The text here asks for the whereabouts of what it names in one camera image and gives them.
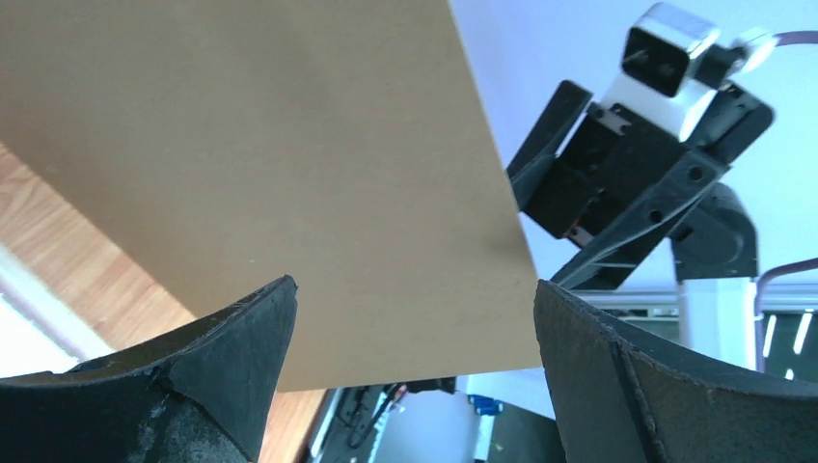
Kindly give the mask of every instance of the cardboard sheet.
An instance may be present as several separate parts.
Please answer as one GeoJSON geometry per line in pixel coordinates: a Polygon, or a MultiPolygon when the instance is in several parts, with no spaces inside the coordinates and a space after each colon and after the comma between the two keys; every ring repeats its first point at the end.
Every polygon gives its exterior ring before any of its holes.
{"type": "Polygon", "coordinates": [[[0,140],[195,315],[292,275],[280,391],[539,364],[445,2],[9,2],[0,140]]]}

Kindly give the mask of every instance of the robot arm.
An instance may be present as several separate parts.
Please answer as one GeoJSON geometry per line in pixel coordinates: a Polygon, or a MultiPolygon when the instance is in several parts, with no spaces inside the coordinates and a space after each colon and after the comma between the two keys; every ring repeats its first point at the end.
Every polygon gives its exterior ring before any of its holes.
{"type": "Polygon", "coordinates": [[[754,227],[719,179],[773,122],[729,78],[757,68],[777,39],[752,29],[725,48],[719,33],[657,4],[630,29],[599,103],[558,87],[507,169],[520,210],[580,248],[554,282],[616,289],[666,237],[679,280],[757,275],[754,227]]]}

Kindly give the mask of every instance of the wooden surface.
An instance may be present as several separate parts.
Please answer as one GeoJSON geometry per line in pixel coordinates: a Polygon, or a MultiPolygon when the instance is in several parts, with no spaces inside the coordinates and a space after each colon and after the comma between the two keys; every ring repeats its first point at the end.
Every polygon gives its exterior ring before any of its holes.
{"type": "MultiPolygon", "coordinates": [[[[0,243],[117,350],[194,319],[2,146],[0,243]]],[[[294,461],[323,396],[322,391],[275,396],[261,462],[294,461]]]]}

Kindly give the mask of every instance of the screw hole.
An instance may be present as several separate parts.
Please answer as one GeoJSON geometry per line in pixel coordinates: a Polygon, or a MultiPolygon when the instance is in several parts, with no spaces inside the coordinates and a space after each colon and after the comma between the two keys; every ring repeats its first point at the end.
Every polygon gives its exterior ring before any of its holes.
{"type": "Polygon", "coordinates": [[[700,167],[693,167],[688,171],[688,178],[692,181],[699,181],[704,178],[704,171],[700,167]]]}
{"type": "Polygon", "coordinates": [[[662,219],[663,219],[665,216],[664,216],[664,215],[662,215],[662,211],[661,211],[661,210],[656,210],[656,209],[654,209],[654,210],[651,210],[651,211],[650,211],[650,213],[647,215],[647,217],[648,217],[648,218],[650,219],[650,221],[651,221],[651,222],[653,222],[654,224],[658,224],[658,223],[662,222],[662,219]]]}

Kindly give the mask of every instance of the white wall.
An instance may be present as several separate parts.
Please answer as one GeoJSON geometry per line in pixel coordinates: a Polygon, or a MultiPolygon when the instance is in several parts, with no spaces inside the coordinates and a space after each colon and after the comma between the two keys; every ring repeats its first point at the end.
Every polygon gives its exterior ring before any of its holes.
{"type": "MultiPolygon", "coordinates": [[[[654,2],[591,0],[450,0],[461,39],[507,164],[554,92],[571,79],[605,92],[618,70],[625,34],[654,2]]],[[[680,0],[673,2],[723,28],[722,42],[762,26],[773,32],[818,29],[815,0],[680,0]]],[[[775,125],[745,152],[724,181],[736,189],[756,222],[760,269],[818,257],[818,215],[810,197],[818,174],[818,46],[777,50],[739,83],[777,111],[775,125]]],[[[528,219],[524,229],[540,277],[551,277],[576,249],[556,241],[528,219]]],[[[811,283],[815,273],[793,281],[811,283]]],[[[624,287],[674,285],[665,243],[624,287]]]]}
{"type": "Polygon", "coordinates": [[[479,418],[463,394],[409,394],[392,413],[377,463],[472,463],[479,418]]]}
{"type": "Polygon", "coordinates": [[[0,378],[38,371],[62,373],[77,359],[20,315],[0,296],[0,378]]]}

